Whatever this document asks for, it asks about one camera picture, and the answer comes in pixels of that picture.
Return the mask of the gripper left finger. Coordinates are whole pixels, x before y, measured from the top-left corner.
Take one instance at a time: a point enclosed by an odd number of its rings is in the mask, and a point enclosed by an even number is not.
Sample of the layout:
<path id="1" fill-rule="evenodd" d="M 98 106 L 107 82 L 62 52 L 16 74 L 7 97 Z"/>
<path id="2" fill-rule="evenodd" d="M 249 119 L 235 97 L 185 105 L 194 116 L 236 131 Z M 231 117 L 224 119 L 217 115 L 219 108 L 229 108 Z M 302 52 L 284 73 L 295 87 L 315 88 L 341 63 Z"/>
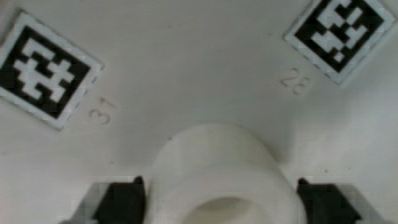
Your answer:
<path id="1" fill-rule="evenodd" d="M 146 186 L 132 182 L 96 182 L 87 190 L 71 218 L 59 224 L 144 224 Z"/>

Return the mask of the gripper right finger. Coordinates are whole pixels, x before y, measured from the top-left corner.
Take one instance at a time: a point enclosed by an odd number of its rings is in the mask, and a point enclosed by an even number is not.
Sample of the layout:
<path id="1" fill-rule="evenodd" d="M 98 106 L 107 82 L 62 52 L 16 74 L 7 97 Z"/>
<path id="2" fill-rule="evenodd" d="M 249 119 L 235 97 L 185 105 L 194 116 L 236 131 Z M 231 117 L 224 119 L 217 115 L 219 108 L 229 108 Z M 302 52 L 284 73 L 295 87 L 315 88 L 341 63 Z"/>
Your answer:
<path id="1" fill-rule="evenodd" d="M 352 185 L 297 181 L 307 224 L 380 224 L 380 216 Z"/>

